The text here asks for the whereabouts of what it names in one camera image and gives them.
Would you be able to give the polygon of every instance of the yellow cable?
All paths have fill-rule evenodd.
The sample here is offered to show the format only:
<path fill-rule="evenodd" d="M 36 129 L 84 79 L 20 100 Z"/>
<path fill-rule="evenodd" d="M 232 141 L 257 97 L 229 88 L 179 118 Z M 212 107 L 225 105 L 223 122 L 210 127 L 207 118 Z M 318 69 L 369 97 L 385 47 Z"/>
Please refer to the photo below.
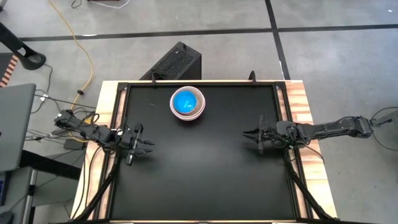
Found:
<path fill-rule="evenodd" d="M 83 90 L 88 86 L 88 84 L 90 84 L 91 79 L 93 78 L 93 74 L 94 74 L 94 71 L 93 71 L 93 70 L 94 70 L 93 61 L 91 60 L 90 55 L 89 55 L 88 52 L 84 49 L 84 47 L 81 46 L 81 45 L 77 42 L 76 37 L 75 37 L 75 33 L 73 32 L 73 30 L 72 30 L 72 28 L 70 27 L 70 25 L 69 25 L 69 23 L 67 22 L 67 20 L 66 20 L 66 19 L 64 18 L 64 16 L 61 14 L 61 12 L 57 9 L 57 7 L 55 7 L 54 3 L 53 3 L 51 0 L 48 0 L 48 1 L 49 1 L 50 5 L 51 5 L 51 6 L 55 9 L 55 11 L 58 13 L 58 15 L 61 17 L 61 19 L 64 21 L 65 25 L 67 25 L 67 27 L 68 27 L 70 33 L 72 34 L 73 40 L 75 41 L 76 45 L 79 46 L 79 48 L 81 48 L 81 49 L 86 53 L 87 59 L 90 61 L 90 67 L 91 67 L 91 68 L 90 68 L 90 78 L 87 80 L 87 82 L 86 82 L 86 84 L 83 86 L 83 88 L 81 88 L 81 91 L 83 91 Z M 76 103 L 77 100 L 79 99 L 79 96 L 80 96 L 80 94 L 77 94 L 75 100 L 73 101 L 72 106 L 70 107 L 71 110 L 72 110 L 73 107 L 75 106 L 75 103 Z M 72 138 L 73 138 L 74 140 L 76 140 L 76 141 L 79 141 L 79 142 L 88 142 L 88 141 L 83 141 L 83 140 L 77 139 L 77 138 L 75 138 L 75 137 L 73 137 L 73 136 L 72 136 Z"/>

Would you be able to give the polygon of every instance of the wooden table edge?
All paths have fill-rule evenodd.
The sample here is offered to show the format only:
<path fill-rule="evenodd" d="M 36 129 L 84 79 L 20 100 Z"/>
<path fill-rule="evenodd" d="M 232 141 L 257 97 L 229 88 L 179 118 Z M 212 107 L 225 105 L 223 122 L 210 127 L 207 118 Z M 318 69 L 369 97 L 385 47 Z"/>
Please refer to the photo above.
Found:
<path fill-rule="evenodd" d="M 101 91 L 99 93 L 98 103 L 96 107 L 96 113 L 100 115 L 99 120 L 97 121 L 96 124 L 105 124 L 108 126 L 110 125 L 111 118 L 113 116 L 116 93 L 118 91 L 119 83 L 151 83 L 151 82 L 152 82 L 151 80 L 104 81 L 101 87 Z M 250 83 L 252 82 L 252 80 L 157 80 L 156 82 L 157 83 L 209 83 L 209 82 Z M 257 80 L 257 82 L 260 83 L 285 82 L 293 120 L 299 123 L 312 123 L 311 111 L 302 80 Z M 286 111 L 284 109 L 285 105 L 281 97 L 281 93 L 282 93 L 281 90 L 278 90 L 279 104 L 281 107 L 283 119 L 287 119 Z M 117 110 L 117 115 L 116 115 L 118 116 L 118 118 L 116 119 L 116 123 L 120 123 L 121 113 L 123 111 L 123 105 L 124 103 L 119 104 L 119 108 Z M 97 147 L 98 146 L 96 145 L 95 142 L 93 141 L 89 142 L 85 157 L 86 170 L 88 170 L 88 166 L 90 164 L 90 161 L 93 159 L 93 154 L 96 151 Z M 312 141 L 310 147 L 321 153 L 318 141 Z M 314 154 L 311 150 L 306 148 L 300 150 L 300 155 L 302 157 L 303 169 L 309 191 L 328 214 L 330 214 L 333 217 L 336 217 L 337 215 L 333 203 L 333 197 L 331 195 L 325 166 L 322 160 L 319 157 L 317 157 L 317 155 Z M 83 190 L 84 176 L 83 172 L 81 172 L 78 188 L 76 191 L 75 201 L 73 204 L 73 210 L 71 213 L 71 218 L 73 218 L 73 214 L 76 212 L 79 206 L 82 194 L 83 194 L 83 200 L 80 205 L 80 208 L 78 208 L 76 212 L 75 217 L 77 217 L 85 208 L 84 205 L 86 204 L 85 198 L 87 192 L 88 192 L 88 202 L 97 192 L 99 187 L 98 185 L 100 182 L 100 175 L 102 172 L 103 161 L 104 161 L 104 153 L 102 150 L 100 150 L 94 158 L 93 166 L 91 168 L 90 180 L 88 180 L 88 172 L 87 171 L 85 172 L 86 186 L 84 190 Z M 111 164 L 112 164 L 112 159 L 109 163 L 109 167 L 107 168 L 108 172 L 110 171 Z M 90 189 L 87 191 L 88 181 L 90 181 Z M 298 188 L 296 188 L 296 192 L 297 192 L 297 198 L 299 202 L 301 216 L 307 217 L 307 214 L 305 213 L 305 205 L 301 191 Z M 101 201 L 100 210 L 99 210 L 99 218 L 105 217 L 108 196 L 109 196 L 109 188 L 103 195 L 103 199 Z"/>

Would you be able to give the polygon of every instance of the white cable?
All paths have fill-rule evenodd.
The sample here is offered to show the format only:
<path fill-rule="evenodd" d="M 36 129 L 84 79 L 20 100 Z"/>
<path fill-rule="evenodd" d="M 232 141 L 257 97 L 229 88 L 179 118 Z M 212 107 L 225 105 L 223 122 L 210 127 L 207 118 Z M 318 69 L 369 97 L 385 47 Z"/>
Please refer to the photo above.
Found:
<path fill-rule="evenodd" d="M 111 8 L 114 8 L 114 9 L 121 9 L 121 8 L 123 8 L 125 5 L 129 4 L 130 1 L 131 1 L 131 0 L 128 0 L 126 3 L 124 3 L 122 6 L 119 6 L 119 7 L 105 5 L 105 4 L 96 2 L 96 1 L 90 1 L 90 2 L 95 3 L 95 4 L 99 4 L 100 6 L 111 7 Z"/>

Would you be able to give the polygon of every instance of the black table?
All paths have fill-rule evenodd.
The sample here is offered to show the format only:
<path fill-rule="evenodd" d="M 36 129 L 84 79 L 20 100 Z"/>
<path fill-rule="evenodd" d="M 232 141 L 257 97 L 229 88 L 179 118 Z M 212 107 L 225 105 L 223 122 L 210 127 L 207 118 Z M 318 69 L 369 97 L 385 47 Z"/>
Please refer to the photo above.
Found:
<path fill-rule="evenodd" d="M 293 220 L 283 153 L 260 156 L 242 137 L 259 115 L 280 119 L 274 85 L 195 85 L 206 98 L 191 122 L 170 111 L 179 84 L 131 85 L 124 122 L 144 125 L 154 151 L 119 165 L 109 218 L 112 220 Z"/>

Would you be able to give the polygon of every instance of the concrete floor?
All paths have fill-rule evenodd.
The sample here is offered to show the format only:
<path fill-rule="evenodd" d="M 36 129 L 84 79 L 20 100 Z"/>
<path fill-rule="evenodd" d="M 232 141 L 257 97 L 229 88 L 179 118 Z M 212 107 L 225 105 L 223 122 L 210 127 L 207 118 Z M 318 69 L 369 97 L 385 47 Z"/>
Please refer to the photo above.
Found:
<path fill-rule="evenodd" d="M 269 28 L 263 0 L 131 0 L 111 9 L 83 0 L 54 0 L 76 34 L 117 34 L 195 29 Z M 121 2 L 107 2 L 121 5 Z M 396 24 L 394 0 L 271 0 L 278 27 Z M 69 35 L 47 1 L 13 0 L 0 21 L 19 37 Z M 344 30 L 280 33 L 292 79 L 304 80 L 314 122 L 348 115 L 370 118 L 377 110 L 398 105 L 398 30 Z M 283 79 L 271 33 L 187 35 L 82 40 L 93 58 L 95 78 L 79 101 L 96 105 L 103 80 L 138 79 L 178 41 L 202 53 L 203 79 L 247 79 L 255 70 L 260 79 Z M 27 42 L 45 54 L 53 66 L 50 96 L 73 101 L 89 77 L 84 53 L 73 41 Z M 8 50 L 0 46 L 0 52 Z M 10 85 L 47 86 L 47 67 L 27 71 L 20 64 Z M 62 108 L 68 105 L 60 103 Z M 31 116 L 30 128 L 54 129 L 55 104 L 46 102 Z M 390 126 L 376 130 L 380 140 L 398 148 Z M 42 155 L 64 152 L 52 142 L 29 142 L 25 148 Z M 398 215 L 398 152 L 371 139 L 335 138 L 321 141 L 337 214 L 342 220 L 396 223 Z M 37 209 L 35 223 L 66 221 L 61 205 Z"/>

